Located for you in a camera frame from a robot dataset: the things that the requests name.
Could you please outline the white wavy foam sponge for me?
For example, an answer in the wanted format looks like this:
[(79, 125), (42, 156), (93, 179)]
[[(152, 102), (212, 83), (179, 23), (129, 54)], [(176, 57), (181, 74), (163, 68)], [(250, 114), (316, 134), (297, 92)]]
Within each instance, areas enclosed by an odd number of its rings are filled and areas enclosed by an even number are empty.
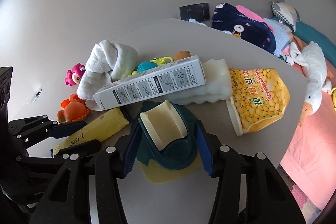
[(230, 99), (233, 91), (226, 61), (224, 59), (212, 59), (202, 63), (202, 67), (206, 78), (205, 85), (167, 94), (163, 98), (178, 105), (189, 105), (191, 103), (200, 105), (205, 102), (215, 103)]

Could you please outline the light blue knit blanket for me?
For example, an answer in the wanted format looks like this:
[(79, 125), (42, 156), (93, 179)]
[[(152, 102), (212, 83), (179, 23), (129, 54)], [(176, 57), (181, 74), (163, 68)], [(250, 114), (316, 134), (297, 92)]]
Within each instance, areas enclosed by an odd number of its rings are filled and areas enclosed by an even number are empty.
[(276, 40), (276, 49), (273, 54), (279, 57), (281, 51), (291, 41), (291, 29), (274, 19), (264, 18), (264, 21), (268, 24), (268, 26), (273, 28), (273, 35)]

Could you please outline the small brown bear toy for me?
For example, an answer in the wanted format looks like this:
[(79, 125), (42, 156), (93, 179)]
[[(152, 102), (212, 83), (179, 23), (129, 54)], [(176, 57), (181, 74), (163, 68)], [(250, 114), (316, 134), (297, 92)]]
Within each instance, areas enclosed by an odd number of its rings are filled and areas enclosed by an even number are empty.
[(185, 59), (191, 57), (191, 54), (189, 51), (179, 51), (174, 57), (173, 60), (177, 61), (177, 60), (181, 60), (181, 59)]

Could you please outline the white towel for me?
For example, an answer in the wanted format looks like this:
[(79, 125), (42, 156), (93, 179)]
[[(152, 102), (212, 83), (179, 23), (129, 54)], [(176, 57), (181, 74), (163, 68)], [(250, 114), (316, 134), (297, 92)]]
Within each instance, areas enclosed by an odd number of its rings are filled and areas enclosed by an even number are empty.
[(77, 96), (93, 100), (93, 95), (106, 85), (128, 77), (134, 71), (138, 52), (131, 46), (103, 40), (96, 43), (85, 64), (85, 72), (77, 88)]

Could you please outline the orange crab toy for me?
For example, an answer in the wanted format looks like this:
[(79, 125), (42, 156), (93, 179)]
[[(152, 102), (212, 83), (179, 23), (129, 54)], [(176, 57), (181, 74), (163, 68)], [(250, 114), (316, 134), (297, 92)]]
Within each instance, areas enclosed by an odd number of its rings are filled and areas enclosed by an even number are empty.
[(77, 94), (71, 94), (68, 99), (60, 103), (58, 122), (61, 124), (73, 123), (84, 120), (89, 114), (86, 100), (80, 99)]

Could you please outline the teal owl-shaped holder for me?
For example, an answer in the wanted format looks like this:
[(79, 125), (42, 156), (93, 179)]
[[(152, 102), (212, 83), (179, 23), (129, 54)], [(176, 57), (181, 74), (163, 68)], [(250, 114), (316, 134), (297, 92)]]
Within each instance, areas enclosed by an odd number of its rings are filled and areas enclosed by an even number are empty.
[(168, 100), (142, 103), (131, 132), (141, 135), (137, 160), (149, 182), (171, 182), (201, 166), (197, 121), (188, 108)]

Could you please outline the white goose plush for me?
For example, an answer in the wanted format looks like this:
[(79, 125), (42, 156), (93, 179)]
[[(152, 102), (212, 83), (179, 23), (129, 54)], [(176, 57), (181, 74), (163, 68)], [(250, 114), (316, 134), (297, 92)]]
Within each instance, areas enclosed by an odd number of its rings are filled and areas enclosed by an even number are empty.
[(302, 126), (306, 118), (313, 115), (321, 106), (322, 92), (331, 88), (331, 82), (327, 80), (328, 69), (322, 48), (311, 41), (307, 46), (298, 46), (295, 42), (290, 44), (290, 57), (302, 67), (307, 78), (307, 88), (302, 112), (298, 125)]

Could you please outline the teal yellow frog toy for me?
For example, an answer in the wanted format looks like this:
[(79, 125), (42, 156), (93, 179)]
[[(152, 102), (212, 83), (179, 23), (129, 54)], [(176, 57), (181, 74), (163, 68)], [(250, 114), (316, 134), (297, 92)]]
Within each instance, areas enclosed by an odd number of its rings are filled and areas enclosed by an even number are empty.
[(165, 65), (165, 64), (171, 63), (171, 62), (173, 62), (173, 59), (169, 56), (155, 57), (155, 58), (153, 58), (149, 61), (141, 62), (138, 65), (137, 69), (135, 71), (133, 71), (129, 76), (133, 76), (133, 75), (136, 75), (137, 73), (144, 72), (144, 71), (147, 71), (149, 69), (159, 67), (161, 65)]

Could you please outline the navy rabbit print blanket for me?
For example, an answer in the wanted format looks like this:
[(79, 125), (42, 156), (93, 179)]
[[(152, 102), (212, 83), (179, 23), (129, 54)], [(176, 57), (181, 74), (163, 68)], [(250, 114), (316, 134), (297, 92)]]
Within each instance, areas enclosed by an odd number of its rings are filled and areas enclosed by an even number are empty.
[(253, 19), (229, 3), (220, 3), (214, 9), (212, 27), (243, 39), (269, 53), (276, 50), (272, 29), (262, 19)]

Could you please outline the pink dinosaur toy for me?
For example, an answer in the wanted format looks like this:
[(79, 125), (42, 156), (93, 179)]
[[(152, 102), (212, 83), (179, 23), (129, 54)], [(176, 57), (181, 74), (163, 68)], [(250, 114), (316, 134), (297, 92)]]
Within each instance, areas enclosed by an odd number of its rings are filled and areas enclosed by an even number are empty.
[(67, 71), (64, 82), (66, 85), (78, 85), (85, 72), (85, 66), (78, 63)]

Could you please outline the white long cardboard box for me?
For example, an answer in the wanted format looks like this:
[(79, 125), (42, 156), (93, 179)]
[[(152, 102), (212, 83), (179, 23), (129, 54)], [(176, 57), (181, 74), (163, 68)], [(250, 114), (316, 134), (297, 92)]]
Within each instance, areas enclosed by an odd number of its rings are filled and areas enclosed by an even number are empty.
[(105, 111), (205, 84), (201, 61), (191, 56), (110, 83), (86, 105), (94, 111)]

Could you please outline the patchwork checkered pillow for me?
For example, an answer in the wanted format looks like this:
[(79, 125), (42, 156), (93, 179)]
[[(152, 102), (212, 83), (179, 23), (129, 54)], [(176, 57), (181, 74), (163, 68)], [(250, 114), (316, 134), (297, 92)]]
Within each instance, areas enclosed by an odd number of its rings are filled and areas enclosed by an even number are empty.
[(296, 25), (300, 21), (298, 11), (291, 5), (284, 2), (271, 2), (270, 3), (274, 16), (280, 23), (286, 23), (295, 32)]

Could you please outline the yellow snack packet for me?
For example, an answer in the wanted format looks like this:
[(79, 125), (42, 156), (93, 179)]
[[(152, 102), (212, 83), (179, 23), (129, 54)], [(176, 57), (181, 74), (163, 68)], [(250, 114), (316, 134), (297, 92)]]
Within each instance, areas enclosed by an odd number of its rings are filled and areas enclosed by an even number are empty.
[(129, 121), (119, 108), (109, 110), (54, 147), (52, 155), (55, 156), (62, 149), (88, 141), (98, 140), (102, 142), (121, 131), (128, 124)]

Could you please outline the yellow soybean print bag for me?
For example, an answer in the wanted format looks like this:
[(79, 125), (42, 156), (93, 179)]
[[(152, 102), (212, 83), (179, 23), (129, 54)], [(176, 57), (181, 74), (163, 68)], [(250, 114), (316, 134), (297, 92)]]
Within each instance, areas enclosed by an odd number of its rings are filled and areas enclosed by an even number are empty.
[(237, 136), (260, 131), (280, 120), (290, 94), (276, 69), (229, 69), (232, 95), (226, 101)]

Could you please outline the yellow chick plush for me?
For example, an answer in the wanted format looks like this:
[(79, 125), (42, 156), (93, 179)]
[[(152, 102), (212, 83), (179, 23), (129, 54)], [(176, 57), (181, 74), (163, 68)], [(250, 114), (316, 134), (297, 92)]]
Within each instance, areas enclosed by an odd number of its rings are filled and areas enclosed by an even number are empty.
[(336, 88), (332, 88), (329, 92), (331, 99), (333, 101), (334, 108), (336, 109)]

